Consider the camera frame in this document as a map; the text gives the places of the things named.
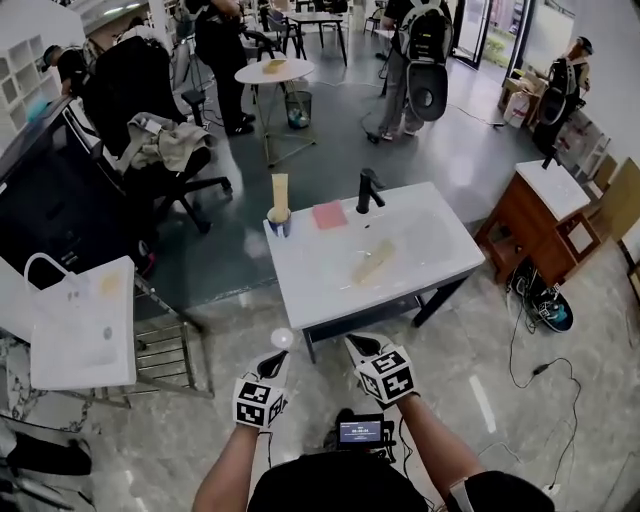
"glass door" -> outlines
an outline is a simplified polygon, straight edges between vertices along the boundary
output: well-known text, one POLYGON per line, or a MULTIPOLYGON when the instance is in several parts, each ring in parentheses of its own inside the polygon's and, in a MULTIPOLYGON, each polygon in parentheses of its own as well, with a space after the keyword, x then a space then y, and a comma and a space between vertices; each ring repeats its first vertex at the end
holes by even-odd
POLYGON ((474 69, 480 67, 493 0, 458 0, 453 30, 453 55, 474 69))

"blue cup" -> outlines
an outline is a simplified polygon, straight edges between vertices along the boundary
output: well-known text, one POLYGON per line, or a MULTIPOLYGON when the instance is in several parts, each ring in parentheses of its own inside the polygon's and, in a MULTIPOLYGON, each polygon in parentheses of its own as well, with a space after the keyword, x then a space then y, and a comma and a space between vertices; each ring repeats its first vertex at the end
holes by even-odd
POLYGON ((267 212, 267 221, 269 221, 271 231, 273 231, 274 235, 281 238, 287 238, 291 232, 291 210, 287 210, 287 214, 287 220, 284 222, 276 222, 273 220, 275 217, 275 208, 271 208, 271 210, 267 212))

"marble floor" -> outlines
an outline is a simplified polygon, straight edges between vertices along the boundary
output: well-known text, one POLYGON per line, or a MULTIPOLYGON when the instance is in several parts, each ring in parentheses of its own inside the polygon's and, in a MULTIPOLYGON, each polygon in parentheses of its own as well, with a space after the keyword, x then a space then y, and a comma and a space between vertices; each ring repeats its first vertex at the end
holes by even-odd
MULTIPOLYGON (((600 250, 562 291, 576 323, 566 334, 521 321, 514 341, 513 373, 526 382, 533 368, 566 357, 582 384, 574 445, 558 472, 557 510, 620 510, 640 481, 640 309, 613 243, 600 250)), ((480 454, 488 468, 513 472, 542 487, 551 483, 573 428, 576 386, 569 368, 556 364, 525 390, 509 376, 509 342, 519 302, 494 284, 487 263, 421 329, 399 317, 371 327, 403 345, 415 364, 420 391, 438 416, 480 454), (484 388, 495 431, 483 416, 470 379, 484 388)), ((194 493, 233 428, 234 379, 253 357, 270 350, 273 329, 287 326, 277 285, 193 308, 209 333, 202 339, 213 376, 213 401, 170 394, 134 398, 131 411, 94 405, 89 435, 93 482, 100 512, 189 510, 194 493)), ((203 356, 194 340, 198 380, 203 356)), ((312 365, 304 343, 293 351, 291 403, 274 424, 273 464, 310 453, 322 444, 342 407, 371 413, 377 406, 356 388, 341 340, 316 345, 312 365)), ((394 410, 386 413, 398 420, 394 410)), ((401 447, 396 448, 401 458, 401 447)), ((261 436, 253 483, 267 468, 261 436)), ((414 484, 437 500, 417 455, 409 459, 414 484)))

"white countertop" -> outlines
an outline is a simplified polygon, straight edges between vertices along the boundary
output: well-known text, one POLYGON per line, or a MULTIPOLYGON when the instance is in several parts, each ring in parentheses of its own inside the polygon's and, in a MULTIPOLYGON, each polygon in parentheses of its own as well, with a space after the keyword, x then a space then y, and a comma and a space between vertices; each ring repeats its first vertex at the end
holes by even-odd
POLYGON ((432 183, 382 191, 369 213, 357 198, 341 201, 346 226, 321 231, 312 209, 292 213, 291 235, 278 238, 264 221, 278 282, 294 329, 303 329, 383 304, 472 271, 484 256, 432 183), (389 239, 396 253, 364 284, 353 270, 389 239))
POLYGON ((277 84, 302 78, 315 69, 313 62, 308 60, 286 59, 286 62, 278 67, 275 73, 265 73, 264 67, 271 60, 263 59, 243 67, 236 73, 236 80, 242 84, 249 85, 277 84))
POLYGON ((590 203, 589 196, 569 172, 555 160, 543 169, 543 160, 516 164, 516 171, 524 178, 549 211, 560 221, 590 203))

